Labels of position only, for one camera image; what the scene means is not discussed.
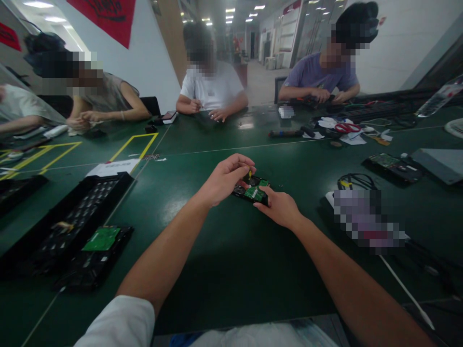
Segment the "green circuit board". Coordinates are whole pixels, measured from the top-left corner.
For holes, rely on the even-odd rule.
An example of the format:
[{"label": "green circuit board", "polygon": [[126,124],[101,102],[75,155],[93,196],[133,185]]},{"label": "green circuit board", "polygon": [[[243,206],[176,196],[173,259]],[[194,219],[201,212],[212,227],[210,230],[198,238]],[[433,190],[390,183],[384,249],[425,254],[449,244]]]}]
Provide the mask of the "green circuit board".
[{"label": "green circuit board", "polygon": [[265,196],[265,193],[262,190],[258,189],[257,187],[259,186],[265,187],[268,185],[269,185],[269,181],[261,180],[258,186],[248,188],[248,190],[245,193],[245,196],[248,198],[251,198],[254,201],[261,202],[262,198]]}]

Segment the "red banner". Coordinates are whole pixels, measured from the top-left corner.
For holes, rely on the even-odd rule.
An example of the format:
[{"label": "red banner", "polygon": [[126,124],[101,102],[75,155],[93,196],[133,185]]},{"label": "red banner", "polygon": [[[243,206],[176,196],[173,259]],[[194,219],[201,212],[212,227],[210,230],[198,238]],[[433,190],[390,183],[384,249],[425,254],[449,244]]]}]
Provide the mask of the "red banner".
[{"label": "red banner", "polygon": [[0,42],[17,51],[21,51],[21,45],[19,44],[16,32],[2,23],[0,23]]},{"label": "red banner", "polygon": [[67,0],[109,36],[129,49],[135,0]]}]

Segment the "green table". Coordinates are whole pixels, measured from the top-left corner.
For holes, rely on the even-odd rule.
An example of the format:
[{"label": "green table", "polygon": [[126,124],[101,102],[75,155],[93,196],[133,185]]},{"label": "green table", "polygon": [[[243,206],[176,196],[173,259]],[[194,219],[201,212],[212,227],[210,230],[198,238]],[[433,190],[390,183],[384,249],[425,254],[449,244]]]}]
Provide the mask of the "green table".
[{"label": "green table", "polygon": [[[161,132],[147,154],[159,153],[166,161],[142,162],[133,173],[136,182],[109,222],[132,225],[135,232],[105,284],[91,294],[56,294],[49,291],[55,278],[3,282],[0,315],[9,346],[72,345],[113,298],[127,271],[162,232],[180,208],[199,189],[215,165],[239,152],[256,162],[256,175],[275,189],[291,194],[300,210],[364,268],[400,303],[409,302],[382,261],[358,248],[330,220],[325,194],[336,189],[340,176],[361,172],[374,177],[383,190],[388,212],[404,223],[406,232],[438,254],[462,261],[459,215],[461,191],[430,176],[408,188],[397,188],[367,171],[361,162],[369,155],[400,155],[418,148],[463,149],[463,142],[442,126],[460,118],[458,107],[441,110],[410,130],[393,132],[384,147],[368,139],[364,146],[336,149],[329,140],[270,139],[270,130],[296,130],[318,112],[297,110],[282,120],[274,106],[250,108],[225,124],[201,117],[180,117]],[[82,141],[54,163],[45,176],[50,180],[30,199],[2,220],[0,250],[34,225],[58,203],[98,162],[109,160],[143,125],[131,124],[104,139],[66,136],[56,142]],[[117,157],[141,153],[148,138],[129,144]],[[36,174],[48,163],[37,159]],[[391,262],[417,300],[446,298],[429,275],[410,273]],[[211,210],[185,268],[156,322],[156,334],[192,332],[212,328],[287,320],[336,312],[315,266],[291,232],[260,214],[247,201],[229,197]]]}]

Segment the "black plastic tray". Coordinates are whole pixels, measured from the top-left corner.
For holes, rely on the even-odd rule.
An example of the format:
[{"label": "black plastic tray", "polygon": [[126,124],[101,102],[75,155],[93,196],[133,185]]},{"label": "black plastic tray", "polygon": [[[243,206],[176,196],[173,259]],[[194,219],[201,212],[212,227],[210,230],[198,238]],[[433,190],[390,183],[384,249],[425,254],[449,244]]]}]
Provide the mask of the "black plastic tray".
[{"label": "black plastic tray", "polygon": [[[128,173],[84,178],[0,258],[0,278],[61,273],[133,180]],[[52,230],[61,221],[73,224],[73,230]]]},{"label": "black plastic tray", "polygon": [[114,267],[134,231],[132,227],[120,228],[121,231],[109,250],[80,250],[72,259],[69,269],[55,282],[52,289],[59,291],[66,287],[66,290],[71,292],[89,292],[99,287]]},{"label": "black plastic tray", "polygon": [[45,176],[37,175],[23,180],[0,181],[0,218],[26,200],[48,182]]}]

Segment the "fan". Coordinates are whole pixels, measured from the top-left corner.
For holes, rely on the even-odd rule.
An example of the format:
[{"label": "fan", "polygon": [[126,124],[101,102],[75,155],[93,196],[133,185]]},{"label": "fan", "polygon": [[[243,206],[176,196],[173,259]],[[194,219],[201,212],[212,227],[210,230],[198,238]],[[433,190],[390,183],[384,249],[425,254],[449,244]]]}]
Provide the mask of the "fan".
[{"label": "fan", "polygon": [[444,129],[453,136],[463,138],[463,118],[448,122]]}]

